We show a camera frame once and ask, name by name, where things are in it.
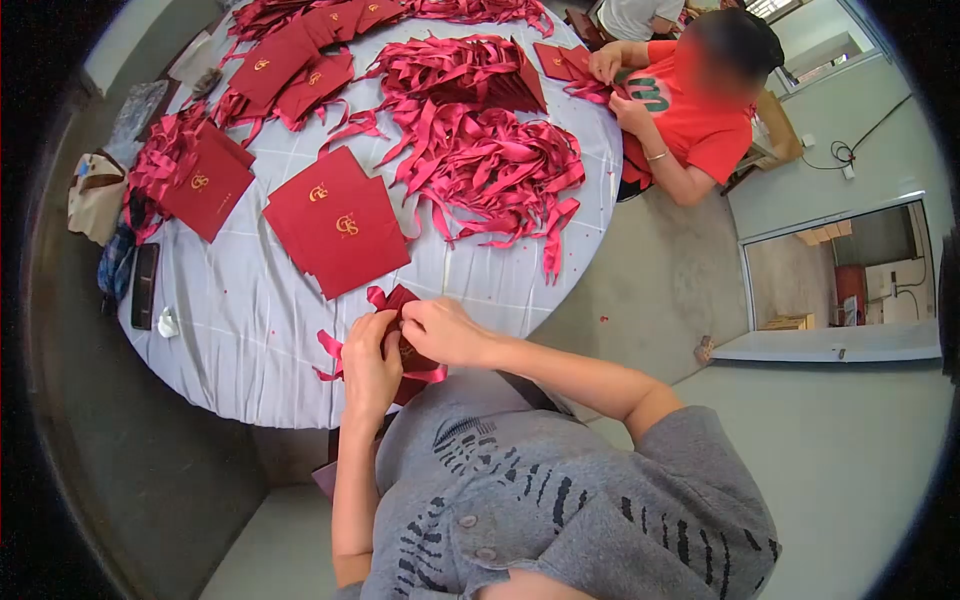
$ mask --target wooden chair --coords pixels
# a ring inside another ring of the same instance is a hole
[[[573,31],[584,41],[590,52],[596,52],[610,42],[597,29],[597,26],[593,24],[592,19],[585,12],[567,9],[564,23],[573,28]]]

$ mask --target person in white shirt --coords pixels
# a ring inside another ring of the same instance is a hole
[[[600,26],[616,39],[647,41],[666,34],[680,18],[684,0],[605,0],[600,6]]]

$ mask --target hand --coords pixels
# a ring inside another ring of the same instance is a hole
[[[347,408],[344,420],[379,429],[383,416],[394,401],[403,376],[400,363],[400,332],[383,339],[387,326],[396,319],[395,310],[367,313],[353,322],[340,352],[344,361]],[[384,354],[380,343],[384,342]]]
[[[613,48],[601,48],[590,55],[590,74],[600,82],[610,85],[620,70],[620,52]]]
[[[471,319],[460,302],[440,297],[403,305],[403,337],[430,360],[491,369],[500,337]]]
[[[641,137],[645,132],[650,131],[650,128],[656,128],[654,118],[643,102],[624,100],[614,92],[610,95],[608,106],[616,115],[616,124],[624,132]]]

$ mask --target gray sweater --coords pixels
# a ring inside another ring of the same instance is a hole
[[[600,600],[750,598],[780,554],[712,410],[690,406],[615,449],[532,410],[493,372],[430,386],[376,458],[382,500],[365,582],[338,599],[475,598],[538,571]]]

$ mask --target red t-shirt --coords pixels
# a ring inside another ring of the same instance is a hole
[[[676,41],[648,42],[650,66],[631,74],[623,84],[647,101],[663,142],[684,168],[692,164],[723,183],[753,141],[750,109],[721,108],[684,94],[674,69],[676,49]],[[653,176],[635,135],[623,133],[623,154],[627,158],[624,181],[649,185]]]

